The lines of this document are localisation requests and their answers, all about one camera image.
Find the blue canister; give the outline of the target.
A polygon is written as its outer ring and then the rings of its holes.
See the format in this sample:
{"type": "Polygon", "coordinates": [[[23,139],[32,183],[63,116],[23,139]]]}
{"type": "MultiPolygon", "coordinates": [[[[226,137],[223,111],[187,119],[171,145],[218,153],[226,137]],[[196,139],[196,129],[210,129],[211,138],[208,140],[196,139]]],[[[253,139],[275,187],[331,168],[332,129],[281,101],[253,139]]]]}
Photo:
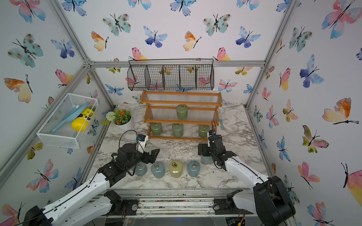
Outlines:
{"type": "Polygon", "coordinates": [[[147,165],[143,162],[140,162],[135,166],[134,173],[138,177],[143,177],[146,175],[147,171],[148,171],[147,165]]]}
{"type": "Polygon", "coordinates": [[[187,166],[188,174],[191,177],[197,177],[199,175],[200,168],[200,163],[198,161],[190,161],[187,166]]]}
{"type": "Polygon", "coordinates": [[[204,165],[213,164],[213,158],[212,156],[201,156],[201,162],[204,165]]]}
{"type": "Polygon", "coordinates": [[[155,178],[160,179],[166,173],[165,166],[163,165],[162,162],[155,162],[152,164],[151,172],[155,178]]]}

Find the green canister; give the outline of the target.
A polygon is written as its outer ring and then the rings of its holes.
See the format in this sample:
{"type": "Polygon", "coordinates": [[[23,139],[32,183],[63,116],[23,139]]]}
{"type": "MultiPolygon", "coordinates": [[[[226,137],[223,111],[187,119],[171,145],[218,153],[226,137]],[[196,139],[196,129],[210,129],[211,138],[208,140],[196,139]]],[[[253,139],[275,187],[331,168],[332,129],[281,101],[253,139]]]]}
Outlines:
{"type": "Polygon", "coordinates": [[[150,124],[151,132],[154,136],[160,136],[163,133],[162,124],[159,122],[153,122],[150,124]]]}
{"type": "Polygon", "coordinates": [[[184,125],[182,123],[174,123],[172,124],[172,132],[173,136],[180,138],[184,134],[184,125]]]}
{"type": "Polygon", "coordinates": [[[210,131],[210,126],[209,125],[199,125],[198,134],[199,134],[200,138],[207,138],[209,131],[210,131]]]}
{"type": "Polygon", "coordinates": [[[179,119],[186,119],[188,117],[188,106],[180,104],[176,107],[176,114],[179,119]]]}

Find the yellow canister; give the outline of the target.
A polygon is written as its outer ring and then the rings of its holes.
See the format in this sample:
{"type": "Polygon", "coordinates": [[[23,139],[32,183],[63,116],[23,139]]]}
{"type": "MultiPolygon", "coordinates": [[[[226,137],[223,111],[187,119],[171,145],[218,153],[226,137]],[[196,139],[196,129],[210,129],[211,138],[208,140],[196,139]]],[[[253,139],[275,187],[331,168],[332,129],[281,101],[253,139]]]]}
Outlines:
{"type": "Polygon", "coordinates": [[[171,177],[180,178],[183,173],[183,164],[178,160],[172,160],[169,164],[169,172],[171,177]]]}

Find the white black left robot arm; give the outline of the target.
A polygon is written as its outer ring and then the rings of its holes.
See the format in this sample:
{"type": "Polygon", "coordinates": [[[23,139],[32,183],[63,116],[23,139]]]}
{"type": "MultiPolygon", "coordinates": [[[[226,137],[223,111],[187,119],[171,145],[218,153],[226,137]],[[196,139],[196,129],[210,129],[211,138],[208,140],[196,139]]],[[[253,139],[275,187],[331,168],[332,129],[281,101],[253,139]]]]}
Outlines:
{"type": "Polygon", "coordinates": [[[160,152],[144,150],[144,144],[125,144],[112,154],[112,160],[78,188],[43,208],[28,210],[20,226],[82,226],[108,214],[112,207],[124,213],[121,197],[110,188],[140,163],[155,163],[160,152]]]}

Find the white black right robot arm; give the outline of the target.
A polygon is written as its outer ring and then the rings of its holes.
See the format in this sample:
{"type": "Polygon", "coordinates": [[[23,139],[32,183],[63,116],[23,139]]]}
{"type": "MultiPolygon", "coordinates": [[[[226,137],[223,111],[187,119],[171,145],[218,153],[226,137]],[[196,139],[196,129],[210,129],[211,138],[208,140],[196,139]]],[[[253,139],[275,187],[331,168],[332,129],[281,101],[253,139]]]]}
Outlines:
{"type": "Polygon", "coordinates": [[[277,176],[261,174],[234,152],[226,150],[221,135],[214,130],[207,133],[206,144],[198,145],[198,154],[211,157],[216,168],[236,176],[253,191],[253,197],[247,197],[239,190],[228,194],[225,205],[214,205],[219,206],[219,210],[231,213],[248,211],[256,214],[265,226],[286,224],[288,219],[295,216],[295,206],[283,181],[277,176]]]}

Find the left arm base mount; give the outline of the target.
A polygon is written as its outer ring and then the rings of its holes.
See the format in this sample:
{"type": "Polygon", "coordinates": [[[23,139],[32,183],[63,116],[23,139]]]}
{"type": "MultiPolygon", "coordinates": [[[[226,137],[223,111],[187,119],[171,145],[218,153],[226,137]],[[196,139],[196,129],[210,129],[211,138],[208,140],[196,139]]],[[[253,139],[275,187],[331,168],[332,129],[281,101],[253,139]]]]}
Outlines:
{"type": "Polygon", "coordinates": [[[101,198],[102,210],[106,212],[104,216],[135,216],[139,207],[139,201],[136,199],[124,199],[116,191],[105,192],[101,198]]]}

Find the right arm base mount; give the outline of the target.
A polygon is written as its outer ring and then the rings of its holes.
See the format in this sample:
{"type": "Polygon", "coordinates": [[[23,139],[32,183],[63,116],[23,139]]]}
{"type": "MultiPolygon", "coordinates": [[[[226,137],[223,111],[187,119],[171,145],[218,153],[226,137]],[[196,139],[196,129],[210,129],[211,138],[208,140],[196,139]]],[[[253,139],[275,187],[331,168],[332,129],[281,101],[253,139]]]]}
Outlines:
{"type": "Polygon", "coordinates": [[[256,214],[254,194],[234,190],[226,197],[214,199],[212,209],[215,215],[256,214]]]}

